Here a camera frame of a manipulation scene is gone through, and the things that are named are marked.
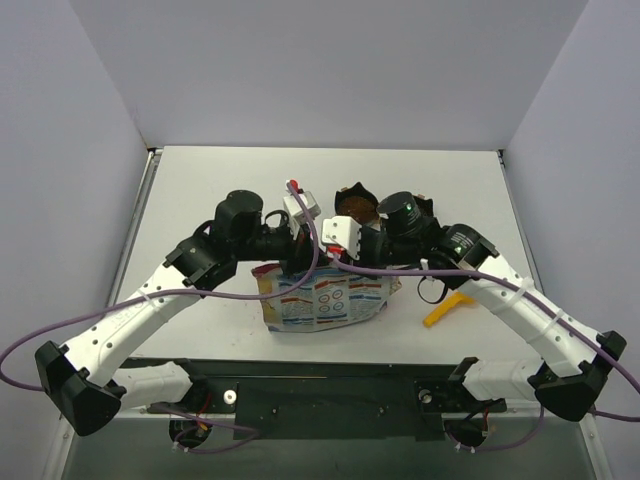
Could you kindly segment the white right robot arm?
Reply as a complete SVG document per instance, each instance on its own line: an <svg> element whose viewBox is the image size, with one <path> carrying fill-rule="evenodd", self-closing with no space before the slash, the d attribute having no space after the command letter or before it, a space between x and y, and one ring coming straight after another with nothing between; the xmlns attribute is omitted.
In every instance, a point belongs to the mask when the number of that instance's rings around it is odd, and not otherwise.
<svg viewBox="0 0 640 480"><path fill-rule="evenodd" d="M596 403L612 370L610 362L620 358L626 340L574 319L530 278L518 274L478 231L465 224L441 226L431 210L431 201L407 191L377 203L380 227L362 228L360 265L424 264L447 289L486 308L539 356L464 360L447 383L449 402L468 409L478 401L536 401L564 420L580 421Z"/></svg>

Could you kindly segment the pet food bag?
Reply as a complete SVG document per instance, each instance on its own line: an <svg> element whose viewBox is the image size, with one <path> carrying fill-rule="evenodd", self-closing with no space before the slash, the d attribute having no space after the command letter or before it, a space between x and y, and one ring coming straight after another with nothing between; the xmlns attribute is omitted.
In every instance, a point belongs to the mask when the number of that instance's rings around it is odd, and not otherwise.
<svg viewBox="0 0 640 480"><path fill-rule="evenodd" d="M301 287L285 293L299 277L286 276L279 265L261 265L252 275L260 294L279 294L261 302L263 321L272 332L315 333L368 321L402 288L397 277L372 279L322 267Z"/></svg>

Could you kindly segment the yellow plastic scoop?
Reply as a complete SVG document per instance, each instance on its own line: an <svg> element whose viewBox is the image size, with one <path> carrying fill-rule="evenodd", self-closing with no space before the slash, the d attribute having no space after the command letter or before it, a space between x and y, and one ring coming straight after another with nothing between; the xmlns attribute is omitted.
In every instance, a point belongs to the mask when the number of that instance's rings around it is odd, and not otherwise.
<svg viewBox="0 0 640 480"><path fill-rule="evenodd" d="M474 300L462 293L455 292L440 302L424 319L423 326L425 328L431 328L439 321L441 321L450 311L459 307L472 305Z"/></svg>

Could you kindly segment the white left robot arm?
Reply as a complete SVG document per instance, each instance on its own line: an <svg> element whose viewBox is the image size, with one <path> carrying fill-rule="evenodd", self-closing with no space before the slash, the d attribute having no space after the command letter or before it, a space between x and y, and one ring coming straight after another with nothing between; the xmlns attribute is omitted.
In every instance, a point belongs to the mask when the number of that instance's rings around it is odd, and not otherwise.
<svg viewBox="0 0 640 480"><path fill-rule="evenodd" d="M91 435L129 408L161 403L192 412L203 405L205 379L187 361L136 368L124 363L174 316L217 292L241 261L281 261L311 276L320 257L314 225L320 208L310 192L294 183L287 188L276 227L267 225L259 195L230 192L136 293L81 334L37 349L41 386L76 434Z"/></svg>

